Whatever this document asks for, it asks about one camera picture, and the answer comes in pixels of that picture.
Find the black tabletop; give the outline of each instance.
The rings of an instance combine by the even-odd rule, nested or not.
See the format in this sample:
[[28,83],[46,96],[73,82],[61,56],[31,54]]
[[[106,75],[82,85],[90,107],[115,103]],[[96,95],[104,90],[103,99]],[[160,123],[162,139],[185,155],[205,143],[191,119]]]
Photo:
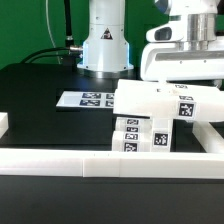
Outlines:
[[[0,111],[9,130],[0,147],[111,150],[112,109],[57,108],[63,91],[113,93],[116,79],[83,76],[71,67],[12,64],[0,71]],[[192,124],[175,121],[172,151],[200,152]]]
[[[9,114],[9,130],[0,146],[111,150],[112,110],[56,103],[65,90],[113,92],[116,85],[59,65],[7,66],[0,111]],[[172,151],[202,152],[192,124],[174,123]],[[0,176],[1,224],[222,224],[223,202],[223,180]]]

